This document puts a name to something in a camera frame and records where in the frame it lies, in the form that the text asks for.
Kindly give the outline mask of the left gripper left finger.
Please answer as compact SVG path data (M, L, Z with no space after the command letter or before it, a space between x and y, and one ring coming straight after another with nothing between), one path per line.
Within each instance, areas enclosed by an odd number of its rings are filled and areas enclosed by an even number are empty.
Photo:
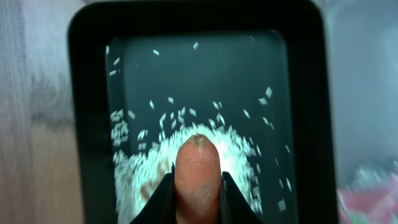
M172 163L171 172L165 174L149 201L130 224L176 224L174 174L175 165Z

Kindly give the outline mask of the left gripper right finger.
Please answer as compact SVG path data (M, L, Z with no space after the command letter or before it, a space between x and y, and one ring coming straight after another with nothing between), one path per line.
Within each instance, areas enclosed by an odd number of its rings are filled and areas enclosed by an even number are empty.
M220 192L221 224L262 224L252 211L229 172L222 172Z

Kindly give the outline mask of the rice and food scraps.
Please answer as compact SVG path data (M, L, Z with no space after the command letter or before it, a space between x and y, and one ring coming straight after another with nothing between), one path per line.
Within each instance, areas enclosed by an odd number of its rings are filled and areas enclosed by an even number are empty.
M295 220L284 40L271 33L116 39L106 48L116 211L129 223L194 134L264 223Z

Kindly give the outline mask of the orange carrot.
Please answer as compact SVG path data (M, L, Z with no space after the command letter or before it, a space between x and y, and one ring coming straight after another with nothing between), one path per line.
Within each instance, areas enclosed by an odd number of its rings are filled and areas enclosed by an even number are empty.
M174 186L178 224L218 223L220 157L205 135L194 134L178 150Z

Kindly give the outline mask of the red snack wrapper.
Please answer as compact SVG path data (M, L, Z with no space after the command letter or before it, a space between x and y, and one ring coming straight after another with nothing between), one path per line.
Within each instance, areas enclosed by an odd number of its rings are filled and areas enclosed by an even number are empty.
M362 190L337 190L338 214L344 224L397 224L397 176Z

